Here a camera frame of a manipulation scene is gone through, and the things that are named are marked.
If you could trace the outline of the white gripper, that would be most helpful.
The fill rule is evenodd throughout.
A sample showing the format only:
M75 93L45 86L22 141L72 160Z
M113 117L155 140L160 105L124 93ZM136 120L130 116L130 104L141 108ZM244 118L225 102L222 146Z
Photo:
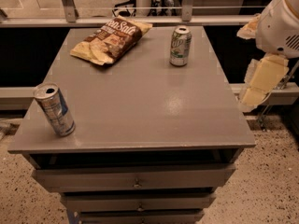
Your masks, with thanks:
M272 0L261 15L256 14L236 35L255 38L257 48L266 53L298 58L299 0ZM262 104L288 73L289 60L279 55L266 54L259 61L251 60L238 95L241 112L250 112Z

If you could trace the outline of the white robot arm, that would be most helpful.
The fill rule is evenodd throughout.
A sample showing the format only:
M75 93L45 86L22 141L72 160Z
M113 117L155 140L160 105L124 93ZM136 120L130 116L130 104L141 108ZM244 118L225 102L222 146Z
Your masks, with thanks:
M286 76L289 59L299 57L299 0L272 0L237 36L254 39L265 53L261 60L251 60L238 95L239 109L250 112Z

